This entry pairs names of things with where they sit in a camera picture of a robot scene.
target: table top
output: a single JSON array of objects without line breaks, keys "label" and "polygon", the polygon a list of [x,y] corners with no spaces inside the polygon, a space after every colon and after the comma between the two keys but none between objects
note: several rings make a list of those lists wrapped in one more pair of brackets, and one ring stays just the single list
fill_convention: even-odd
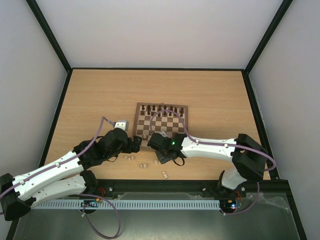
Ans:
[{"label": "table top", "polygon": [[[129,121],[127,133],[132,136],[138,102],[187,105],[188,130],[195,137],[229,139],[243,133],[259,142],[240,71],[75,69],[45,163],[92,139],[102,116]],[[105,123],[101,135],[111,129]],[[187,158],[184,166],[172,161],[156,165],[155,159],[150,151],[121,153],[115,162],[105,161],[90,170],[98,179],[164,180],[165,171],[168,180],[217,180],[233,165],[204,157]],[[264,179],[270,179],[267,172]]]}]

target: purple cable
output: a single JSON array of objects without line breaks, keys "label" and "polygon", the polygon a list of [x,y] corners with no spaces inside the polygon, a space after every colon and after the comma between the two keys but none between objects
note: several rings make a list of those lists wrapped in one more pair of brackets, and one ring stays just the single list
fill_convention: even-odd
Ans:
[{"label": "purple cable", "polygon": [[232,212],[232,213],[225,213],[222,209],[220,209],[220,211],[223,213],[223,215],[226,215],[226,216],[232,216],[232,215],[238,215],[238,214],[243,214],[247,211],[249,211],[258,201],[259,199],[259,193],[260,193],[260,184],[259,182],[256,183],[257,184],[257,193],[256,193],[256,197],[253,201],[253,203],[248,206],[245,210],[242,210],[242,211],[238,211],[238,212]]},{"label": "purple cable", "polygon": [[96,198],[96,199],[102,199],[104,201],[106,201],[115,211],[116,213],[116,217],[118,219],[118,231],[116,232],[116,234],[114,236],[106,236],[106,235],[103,235],[102,233],[100,233],[95,227],[94,225],[90,222],[89,218],[87,217],[86,213],[85,213],[85,210],[86,210],[86,205],[83,206],[83,209],[82,209],[82,213],[84,214],[84,217],[85,219],[87,220],[87,222],[89,223],[90,227],[92,228],[92,230],[101,238],[103,239],[115,239],[117,237],[119,237],[119,233],[120,233],[120,229],[121,229],[121,219],[120,219],[120,213],[119,211],[116,209],[115,205],[113,205],[109,200],[101,197],[101,196],[98,196],[98,195],[92,195],[92,194],[79,194],[79,196],[84,196],[84,197],[93,197],[93,198]]},{"label": "purple cable", "polygon": [[[204,145],[212,145],[212,146],[225,146],[225,143],[218,143],[218,142],[205,142],[205,141],[196,141],[194,138],[192,138],[185,126],[185,123],[184,123],[184,120],[179,116],[178,113],[176,113],[175,111],[171,111],[171,110],[168,110],[168,109],[163,109],[163,110],[160,110],[160,111],[157,111],[150,119],[150,131],[153,131],[152,130],[152,121],[153,119],[155,118],[155,116],[157,116],[159,113],[163,113],[163,112],[169,112],[169,113],[172,113],[174,115],[176,115],[178,118],[179,118],[179,121],[182,123],[183,125],[183,128],[184,128],[184,132],[185,134],[187,135],[187,137],[194,143],[198,143],[198,144],[204,144]],[[267,171],[271,171],[273,169],[276,168],[276,161],[271,157],[269,156],[268,154],[264,153],[263,151],[259,151],[259,150],[256,150],[256,149],[253,149],[251,147],[247,147],[247,146],[242,146],[242,145],[238,145],[238,144],[231,144],[231,143],[228,143],[227,144],[228,147],[234,147],[234,148],[239,148],[239,149],[244,149],[244,150],[248,150],[248,151],[251,151],[251,152],[254,152],[256,154],[259,154],[267,159],[269,159],[273,165],[269,168],[266,168],[264,171],[267,172]]]},{"label": "purple cable", "polygon": [[[60,162],[60,165],[63,165],[63,164],[66,164],[70,161],[72,161],[73,159],[76,159],[78,158],[79,156],[81,156],[82,154],[84,154],[91,146],[92,144],[94,144],[95,140],[97,139],[99,133],[101,132],[101,129],[102,129],[102,126],[104,124],[104,120],[107,121],[108,123],[110,123],[111,125],[115,126],[115,123],[113,121],[110,121],[108,120],[107,118],[105,118],[104,116],[101,118],[101,122],[100,122],[100,126],[98,128],[98,131],[96,132],[95,136],[92,138],[91,142],[88,144],[88,146],[86,146],[81,152],[79,152],[77,155],[67,159],[67,160],[64,160],[62,162]],[[31,176],[28,176],[27,178],[24,179],[25,182],[29,181],[30,179],[33,179],[34,177],[40,175],[40,174],[43,174],[45,173],[46,171],[49,171],[51,169],[54,169],[54,168],[57,168],[56,165],[52,165],[52,166],[49,166],[45,169],[42,169],[41,171],[38,171],[37,173],[31,175]],[[3,193],[0,194],[0,199],[2,199],[4,197],[4,195],[6,195],[8,192],[10,192],[12,189],[20,186],[21,183],[18,182],[17,184],[9,187],[7,190],[5,190]]]}]

